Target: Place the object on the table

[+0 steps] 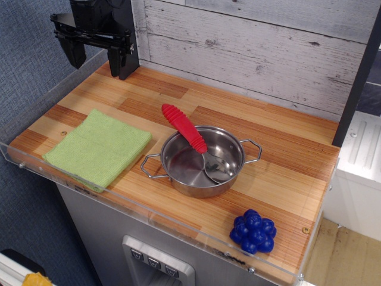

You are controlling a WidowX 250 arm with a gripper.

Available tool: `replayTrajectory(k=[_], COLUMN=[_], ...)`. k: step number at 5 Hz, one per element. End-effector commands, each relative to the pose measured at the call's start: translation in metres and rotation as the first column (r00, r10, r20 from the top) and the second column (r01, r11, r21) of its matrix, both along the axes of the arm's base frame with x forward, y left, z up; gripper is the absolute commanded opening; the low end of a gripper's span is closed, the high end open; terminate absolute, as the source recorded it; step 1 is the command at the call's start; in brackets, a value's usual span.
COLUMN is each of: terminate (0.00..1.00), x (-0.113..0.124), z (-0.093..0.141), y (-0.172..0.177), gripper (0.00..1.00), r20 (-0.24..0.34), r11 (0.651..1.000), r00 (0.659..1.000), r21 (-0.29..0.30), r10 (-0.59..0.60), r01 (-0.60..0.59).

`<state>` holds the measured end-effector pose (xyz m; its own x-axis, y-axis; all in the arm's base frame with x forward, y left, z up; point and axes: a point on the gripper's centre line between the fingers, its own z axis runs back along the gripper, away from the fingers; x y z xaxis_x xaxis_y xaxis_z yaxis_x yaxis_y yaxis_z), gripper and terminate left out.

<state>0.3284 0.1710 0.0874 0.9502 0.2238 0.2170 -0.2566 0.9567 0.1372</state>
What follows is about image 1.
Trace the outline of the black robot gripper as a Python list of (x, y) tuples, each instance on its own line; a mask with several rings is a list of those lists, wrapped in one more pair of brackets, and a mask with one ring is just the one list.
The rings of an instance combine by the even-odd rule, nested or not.
[(112, 77), (120, 75), (122, 54), (134, 51), (129, 29), (117, 21), (123, 1), (70, 1), (70, 13), (51, 14), (55, 37), (76, 69), (86, 61), (85, 45), (107, 49)]

